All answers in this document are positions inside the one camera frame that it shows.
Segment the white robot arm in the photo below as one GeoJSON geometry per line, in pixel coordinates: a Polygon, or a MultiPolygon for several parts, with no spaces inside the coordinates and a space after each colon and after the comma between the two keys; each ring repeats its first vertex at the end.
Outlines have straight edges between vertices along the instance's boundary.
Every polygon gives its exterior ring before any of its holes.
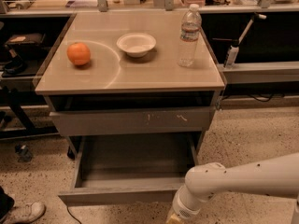
{"type": "Polygon", "coordinates": [[[176,192],[166,224],[184,224],[222,192],[294,198],[291,224],[299,224],[299,153],[226,168],[218,162],[197,165],[176,192]]]}

